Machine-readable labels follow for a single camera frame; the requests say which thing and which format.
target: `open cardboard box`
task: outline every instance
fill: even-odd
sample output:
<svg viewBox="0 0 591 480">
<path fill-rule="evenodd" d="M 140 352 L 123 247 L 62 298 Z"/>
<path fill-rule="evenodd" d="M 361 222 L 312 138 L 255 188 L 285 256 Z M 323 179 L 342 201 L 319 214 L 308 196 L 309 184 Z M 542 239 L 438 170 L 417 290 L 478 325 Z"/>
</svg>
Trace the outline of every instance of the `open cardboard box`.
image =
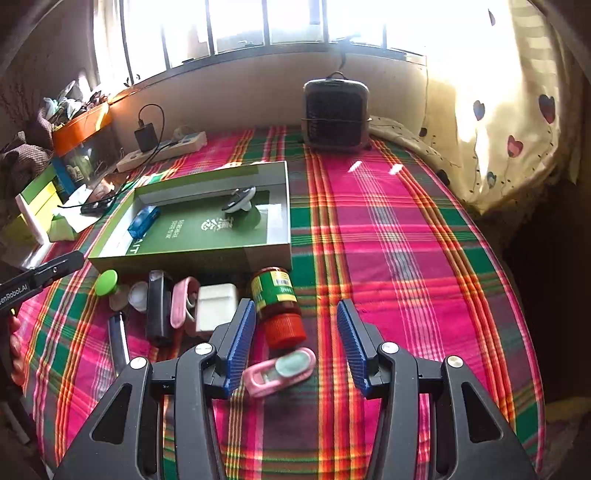
<svg viewBox="0 0 591 480">
<path fill-rule="evenodd" d="M 224 214 L 234 189 L 256 187 L 249 212 Z M 291 269 L 287 164 L 221 168 L 138 187 L 105 225 L 88 259 L 100 271 L 146 275 L 165 270 L 175 278 L 207 273 Z M 142 239 L 127 231 L 148 205 L 160 216 Z"/>
</svg>

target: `silver screw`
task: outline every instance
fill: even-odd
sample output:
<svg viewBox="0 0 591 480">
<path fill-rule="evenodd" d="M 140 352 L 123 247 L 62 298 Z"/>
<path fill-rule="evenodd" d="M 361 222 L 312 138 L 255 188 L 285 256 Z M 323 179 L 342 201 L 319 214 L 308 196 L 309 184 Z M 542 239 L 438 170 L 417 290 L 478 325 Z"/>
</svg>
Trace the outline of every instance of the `silver screw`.
<svg viewBox="0 0 591 480">
<path fill-rule="evenodd" d="M 385 353 L 396 353 L 400 350 L 400 347 L 397 343 L 394 342 L 384 342 L 382 343 L 382 351 Z"/>
<path fill-rule="evenodd" d="M 452 355 L 447 359 L 447 364 L 453 368 L 460 368 L 464 364 L 464 360 L 456 355 Z"/>
<path fill-rule="evenodd" d="M 213 346 L 209 343 L 200 343 L 195 347 L 195 353 L 198 355 L 207 355 L 211 353 Z"/>
<path fill-rule="evenodd" d="M 145 367 L 147 363 L 148 361 L 143 356 L 137 356 L 129 362 L 129 366 L 134 370 L 139 370 L 140 368 Z"/>
</svg>

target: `checkered cloth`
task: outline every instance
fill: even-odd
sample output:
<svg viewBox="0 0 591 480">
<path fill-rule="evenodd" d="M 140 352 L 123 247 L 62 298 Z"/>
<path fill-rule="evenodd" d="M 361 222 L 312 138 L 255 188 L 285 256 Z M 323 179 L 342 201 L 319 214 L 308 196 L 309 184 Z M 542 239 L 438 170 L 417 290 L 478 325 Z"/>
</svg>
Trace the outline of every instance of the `checkered cloth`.
<svg viewBox="0 0 591 480">
<path fill-rule="evenodd" d="M 291 279 L 318 357 L 312 377 L 253 400 L 243 386 L 216 403 L 229 479 L 361 479 L 371 454 L 379 401 L 355 389 L 336 327 L 339 300 L 387 340 L 441 361 L 460 355 L 516 430 L 537 468 L 544 444 L 543 397 L 534 350 L 494 254 L 457 200 L 419 159 L 381 140 L 356 155 L 312 152 L 284 127 L 215 135 L 207 147 L 152 167 L 141 182 L 221 166 L 287 160 L 291 198 Z M 51 256 L 88 252 L 107 219 Z M 108 302 L 95 295 L 87 262 L 21 308 L 25 398 L 41 453 L 55 467 L 114 379 Z M 129 349 L 156 360 L 142 319 L 131 315 Z M 268 358 L 257 329 L 250 363 Z M 166 478 L 175 478 L 172 408 L 165 429 Z M 429 433 L 421 401 L 418 476 L 426 475 Z"/>
</svg>

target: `pink clip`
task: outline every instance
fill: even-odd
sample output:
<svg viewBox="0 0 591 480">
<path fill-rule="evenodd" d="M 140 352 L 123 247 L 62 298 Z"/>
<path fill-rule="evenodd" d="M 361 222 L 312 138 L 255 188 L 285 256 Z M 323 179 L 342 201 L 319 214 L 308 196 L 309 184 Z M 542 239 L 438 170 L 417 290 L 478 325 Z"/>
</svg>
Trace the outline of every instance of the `pink clip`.
<svg viewBox="0 0 591 480">
<path fill-rule="evenodd" d="M 173 289 L 173 299 L 170 307 L 170 325 L 181 328 L 190 336 L 197 335 L 197 293 L 199 282 L 193 277 L 187 277 L 178 282 Z"/>
<path fill-rule="evenodd" d="M 279 368 L 276 368 L 277 362 L 280 362 Z M 303 382 L 312 374 L 315 366 L 314 352 L 309 348 L 301 347 L 287 355 L 247 368 L 242 372 L 242 379 L 251 397 L 261 398 Z"/>
</svg>

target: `white square object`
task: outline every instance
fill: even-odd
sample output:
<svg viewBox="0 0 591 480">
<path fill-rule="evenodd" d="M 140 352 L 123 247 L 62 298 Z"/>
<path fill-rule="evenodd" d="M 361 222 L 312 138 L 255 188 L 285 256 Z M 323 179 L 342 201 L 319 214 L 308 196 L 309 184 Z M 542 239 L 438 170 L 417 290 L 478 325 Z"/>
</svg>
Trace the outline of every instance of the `white square object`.
<svg viewBox="0 0 591 480">
<path fill-rule="evenodd" d="M 218 325 L 229 323 L 238 308 L 238 291 L 231 283 L 200 287 L 197 296 L 197 334 L 209 338 Z"/>
</svg>

